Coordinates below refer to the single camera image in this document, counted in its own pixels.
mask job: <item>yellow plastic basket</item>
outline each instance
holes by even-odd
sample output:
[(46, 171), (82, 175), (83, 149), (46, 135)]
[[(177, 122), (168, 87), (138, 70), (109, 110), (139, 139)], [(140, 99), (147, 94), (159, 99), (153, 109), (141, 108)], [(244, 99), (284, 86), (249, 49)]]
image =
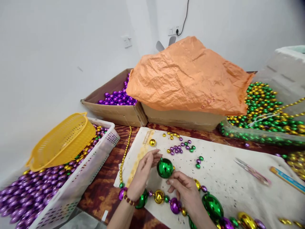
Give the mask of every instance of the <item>yellow plastic basket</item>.
[(26, 166), (39, 171), (73, 160), (96, 133), (86, 115), (75, 113), (52, 129), (34, 147)]

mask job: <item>green and gold beads pile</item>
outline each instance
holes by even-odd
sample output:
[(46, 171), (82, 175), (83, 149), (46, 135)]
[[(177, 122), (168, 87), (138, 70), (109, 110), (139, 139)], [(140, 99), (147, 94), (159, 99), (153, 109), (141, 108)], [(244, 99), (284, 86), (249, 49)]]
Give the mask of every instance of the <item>green and gold beads pile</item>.
[[(228, 116), (227, 121), (229, 125), (244, 128), (244, 129), (257, 129), (264, 130), (268, 132), (273, 132), (272, 134), (261, 134), (254, 133), (251, 130), (237, 131), (228, 126), (227, 122), (222, 122), (220, 124), (221, 133), (229, 138), (236, 138), (245, 141), (254, 141), (266, 144), (277, 144), (277, 145), (305, 145), (304, 140), (300, 141), (300, 137), (287, 139), (283, 135), (276, 134), (285, 133), (295, 136), (305, 136), (305, 125), (303, 121), (296, 121), (294, 118), (305, 115), (305, 112), (300, 114), (287, 114), (283, 112), (283, 109), (296, 105), (303, 102), (305, 98), (301, 98), (295, 103), (291, 103), (282, 106), (283, 103), (277, 101), (277, 92), (273, 91), (268, 84), (262, 82), (255, 82), (250, 84), (247, 89), (247, 96), (245, 97), (245, 103), (248, 105), (247, 115), (240, 116)], [(266, 114), (278, 114), (276, 116), (269, 117), (267, 119), (255, 122), (255, 118)]]

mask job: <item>white plastic crate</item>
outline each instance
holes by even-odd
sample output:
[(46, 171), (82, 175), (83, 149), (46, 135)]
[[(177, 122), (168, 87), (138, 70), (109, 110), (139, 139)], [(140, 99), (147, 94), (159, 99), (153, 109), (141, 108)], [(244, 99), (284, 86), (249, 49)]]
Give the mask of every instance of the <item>white plastic crate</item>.
[[(76, 205), (81, 200), (86, 188), (92, 183), (95, 176), (102, 168), (109, 153), (120, 140), (114, 129), (114, 123), (88, 118), (92, 124), (108, 128), (107, 133), (94, 146), (84, 161), (77, 167), (65, 184), (58, 190), (49, 204), (31, 224), (29, 229), (52, 229), (68, 220)], [(25, 168), (16, 171), (14, 175), (1, 185), (0, 190), (18, 179)], [(14, 229), (16, 224), (10, 224), (11, 217), (0, 217), (0, 228)]]

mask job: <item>cardboard box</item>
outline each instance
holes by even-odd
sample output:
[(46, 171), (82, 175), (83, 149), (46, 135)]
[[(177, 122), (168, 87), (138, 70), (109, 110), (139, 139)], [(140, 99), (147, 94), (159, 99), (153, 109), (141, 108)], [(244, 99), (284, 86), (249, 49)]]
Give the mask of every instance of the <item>cardboard box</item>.
[(147, 117), (141, 103), (138, 101), (135, 106), (110, 106), (96, 104), (99, 100), (105, 100), (104, 94), (122, 90), (128, 73), (132, 68), (125, 69), (112, 80), (96, 89), (88, 97), (81, 100), (89, 110), (103, 120), (124, 126), (142, 127), (147, 124)]
[(149, 122), (187, 129), (212, 131), (225, 119), (224, 116), (194, 111), (158, 111), (142, 104)]

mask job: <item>white cloth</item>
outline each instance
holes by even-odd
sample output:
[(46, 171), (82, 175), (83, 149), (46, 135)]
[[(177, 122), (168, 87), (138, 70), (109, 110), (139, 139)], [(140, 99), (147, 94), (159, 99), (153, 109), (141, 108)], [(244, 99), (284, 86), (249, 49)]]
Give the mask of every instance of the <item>white cloth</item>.
[[(157, 142), (156, 147), (144, 146), (145, 138), (150, 131), (153, 133), (150, 137)], [(269, 171), (270, 167), (274, 166), (304, 185), (282, 158), (184, 136), (181, 136), (183, 142), (191, 140), (190, 145), (196, 146), (196, 150), (190, 153), (183, 147), (183, 154), (172, 156), (167, 154), (166, 150), (171, 146), (180, 145), (181, 142), (176, 137), (170, 140), (169, 135), (163, 137), (163, 133), (166, 132), (140, 128), (125, 159), (124, 182), (127, 182), (135, 162), (140, 159), (138, 154), (141, 148), (146, 149), (146, 152), (157, 148), (164, 158), (171, 160), (176, 170), (197, 179), (217, 197), (222, 204), (225, 217), (237, 217), (238, 212), (246, 212), (253, 219), (260, 219), (267, 229), (287, 228), (279, 222), (279, 217), (305, 224), (305, 195)], [(201, 162), (201, 168), (197, 169), (195, 164), (199, 156), (203, 156), (204, 161)], [(267, 177), (272, 182), (271, 186), (267, 187), (259, 183), (254, 176), (234, 161), (235, 157)], [(119, 186), (119, 174), (114, 186)], [(167, 192), (168, 188), (166, 180), (158, 176), (156, 168), (152, 168), (147, 190), (161, 189), (170, 198), (175, 197), (175, 192), (172, 194)], [(158, 205), (153, 198), (149, 198), (145, 208), (169, 228), (189, 228), (188, 218), (183, 217), (182, 214), (173, 214), (167, 203)]]

